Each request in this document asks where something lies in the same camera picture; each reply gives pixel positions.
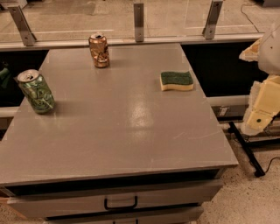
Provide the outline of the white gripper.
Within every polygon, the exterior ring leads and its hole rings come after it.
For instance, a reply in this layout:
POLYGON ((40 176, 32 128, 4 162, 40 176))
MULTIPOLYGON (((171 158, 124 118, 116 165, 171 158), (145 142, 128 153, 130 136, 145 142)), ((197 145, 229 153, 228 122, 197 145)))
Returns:
POLYGON ((270 74, 263 82, 253 83, 241 124, 243 134, 255 136, 280 112, 280 20, 271 25, 262 40, 259 38, 243 50, 239 59, 258 61, 259 69, 270 74))

